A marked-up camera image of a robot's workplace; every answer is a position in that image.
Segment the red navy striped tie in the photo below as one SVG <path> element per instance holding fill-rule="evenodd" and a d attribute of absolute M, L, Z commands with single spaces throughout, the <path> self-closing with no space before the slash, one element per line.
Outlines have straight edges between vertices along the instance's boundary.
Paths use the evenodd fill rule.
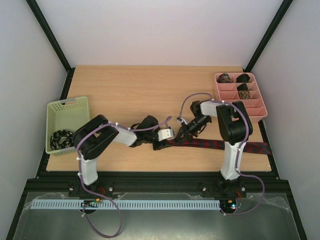
<path fill-rule="evenodd" d="M 191 139 L 182 142 L 168 141 L 168 145 L 172 147 L 191 147 L 191 148 L 206 148 L 215 150 L 224 150 L 225 142 L 223 140 L 209 139 Z M 272 155 L 271 147 L 266 142 L 247 142 L 243 151 L 250 154 Z"/>

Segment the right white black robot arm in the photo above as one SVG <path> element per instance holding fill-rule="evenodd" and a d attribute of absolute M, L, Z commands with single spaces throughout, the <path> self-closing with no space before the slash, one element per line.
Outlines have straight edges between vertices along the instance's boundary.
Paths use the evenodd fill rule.
<path fill-rule="evenodd" d="M 246 108 L 241 101 L 230 103 L 207 100 L 194 101 L 190 110 L 194 119 L 189 123 L 181 122 L 174 141 L 180 144 L 197 137 L 202 128 L 212 122 L 212 117 L 217 118 L 219 133 L 224 141 L 224 160 L 217 187 L 222 195 L 229 196 L 240 187 L 243 151 L 253 132 Z"/>

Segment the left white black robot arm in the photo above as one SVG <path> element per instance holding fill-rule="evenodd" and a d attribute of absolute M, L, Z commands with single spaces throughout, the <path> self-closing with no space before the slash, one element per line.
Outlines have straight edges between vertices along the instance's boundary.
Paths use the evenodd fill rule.
<path fill-rule="evenodd" d="M 111 143 L 135 148 L 142 144 L 173 139 L 174 132 L 168 125 L 171 118 L 168 116 L 164 122 L 159 123 L 155 117 L 148 115 L 141 123 L 125 127 L 117 122 L 110 122 L 100 114 L 87 122 L 72 135 L 78 155 L 80 181 L 89 186 L 98 180 L 98 157 Z"/>

